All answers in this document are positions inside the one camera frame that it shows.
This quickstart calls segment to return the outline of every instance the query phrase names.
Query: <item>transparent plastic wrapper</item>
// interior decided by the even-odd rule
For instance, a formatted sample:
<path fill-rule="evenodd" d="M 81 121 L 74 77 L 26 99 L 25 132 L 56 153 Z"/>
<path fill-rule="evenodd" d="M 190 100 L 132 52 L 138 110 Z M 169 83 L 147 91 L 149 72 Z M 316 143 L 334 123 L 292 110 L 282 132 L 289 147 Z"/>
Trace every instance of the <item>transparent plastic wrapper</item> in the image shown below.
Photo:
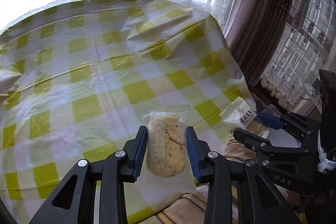
<path fill-rule="evenodd" d="M 148 140 L 138 186 L 181 193 L 196 191 L 186 141 L 189 110 L 189 105 L 165 106 L 143 114 Z"/>
<path fill-rule="evenodd" d="M 269 129 L 261 123 L 254 110 L 241 97 L 231 102 L 220 116 L 232 132 L 241 128 L 265 139 L 267 138 Z"/>

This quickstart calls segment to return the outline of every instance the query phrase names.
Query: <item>black device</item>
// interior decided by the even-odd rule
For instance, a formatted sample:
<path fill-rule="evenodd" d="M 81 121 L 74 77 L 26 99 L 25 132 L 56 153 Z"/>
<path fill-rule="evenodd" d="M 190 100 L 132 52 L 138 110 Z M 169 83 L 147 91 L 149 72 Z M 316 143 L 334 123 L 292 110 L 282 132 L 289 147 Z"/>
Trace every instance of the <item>black device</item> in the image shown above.
<path fill-rule="evenodd" d="M 274 147 L 266 139 L 237 129 L 234 131 L 235 139 L 255 151 L 257 156 L 257 162 L 238 163 L 210 151 L 206 142 L 198 140 L 193 127 L 187 127 L 193 175 L 199 183 L 209 183 L 205 224 L 231 224 L 232 181 L 237 183 L 240 224 L 300 223 L 274 184 L 303 195 L 336 188 L 334 171 L 317 172 L 319 131 L 321 146 L 328 157 L 336 148 L 330 115 L 335 111 L 336 75 L 320 70 L 320 78 L 324 104 L 322 124 L 292 112 L 277 117 L 257 113 L 264 125 L 283 128 L 299 140 L 302 143 L 300 148 Z M 146 143 L 147 128 L 141 126 L 135 139 L 127 141 L 122 150 L 105 160 L 78 161 L 42 204 L 30 224 L 93 224 L 98 180 L 101 180 L 100 224 L 127 223 L 124 182 L 134 183 L 140 175 Z M 336 195 L 321 208 L 314 223 L 335 223 L 333 205 L 336 205 Z M 0 223 L 16 223 L 2 202 Z"/>

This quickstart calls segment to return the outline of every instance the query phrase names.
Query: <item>white snack packet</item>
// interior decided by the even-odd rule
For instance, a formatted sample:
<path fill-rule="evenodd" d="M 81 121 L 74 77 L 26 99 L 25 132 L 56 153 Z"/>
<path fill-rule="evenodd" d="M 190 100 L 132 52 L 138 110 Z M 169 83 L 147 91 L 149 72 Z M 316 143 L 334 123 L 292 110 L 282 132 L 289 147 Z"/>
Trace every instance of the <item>white snack packet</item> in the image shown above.
<path fill-rule="evenodd" d="M 261 123 L 254 110 L 241 97 L 231 102 L 220 116 L 224 124 L 232 131 L 241 128 L 265 139 L 268 135 L 268 128 Z"/>

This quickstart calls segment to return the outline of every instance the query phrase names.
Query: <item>checkered tablecloth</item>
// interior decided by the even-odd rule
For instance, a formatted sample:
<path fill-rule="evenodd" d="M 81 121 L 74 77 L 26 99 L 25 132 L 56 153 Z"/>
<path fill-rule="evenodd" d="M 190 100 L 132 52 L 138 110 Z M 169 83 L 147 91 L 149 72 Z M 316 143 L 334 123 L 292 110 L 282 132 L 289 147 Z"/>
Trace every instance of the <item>checkered tablecloth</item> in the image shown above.
<path fill-rule="evenodd" d="M 105 159 L 144 108 L 191 104 L 188 125 L 221 152 L 219 113 L 253 105 L 216 20 L 165 0 L 83 0 L 39 12 L 0 36 L 0 197 L 28 223 L 77 160 Z M 125 185 L 130 223 L 179 197 Z"/>

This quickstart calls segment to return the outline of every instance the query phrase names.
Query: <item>silver bolt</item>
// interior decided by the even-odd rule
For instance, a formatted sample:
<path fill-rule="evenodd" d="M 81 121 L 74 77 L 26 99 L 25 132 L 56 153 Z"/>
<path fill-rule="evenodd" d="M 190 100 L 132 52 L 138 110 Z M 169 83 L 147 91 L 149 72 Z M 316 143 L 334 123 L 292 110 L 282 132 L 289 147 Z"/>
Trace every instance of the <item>silver bolt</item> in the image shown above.
<path fill-rule="evenodd" d="M 125 154 L 126 153 L 123 150 L 119 150 L 119 151 L 115 152 L 115 156 L 118 157 L 118 158 L 125 156 Z"/>
<path fill-rule="evenodd" d="M 83 167 L 83 166 L 85 166 L 85 165 L 87 165 L 87 160 L 80 160 L 80 161 L 78 162 L 78 166 L 80 166 L 80 167 Z"/>
<path fill-rule="evenodd" d="M 215 151 L 210 151 L 210 152 L 208 153 L 208 156 L 209 156 L 209 158 L 217 158 L 217 157 L 218 157 L 218 154 L 217 154 L 217 152 L 215 152 Z"/>
<path fill-rule="evenodd" d="M 249 167 L 255 166 L 255 161 L 254 160 L 247 160 L 246 165 Z"/>

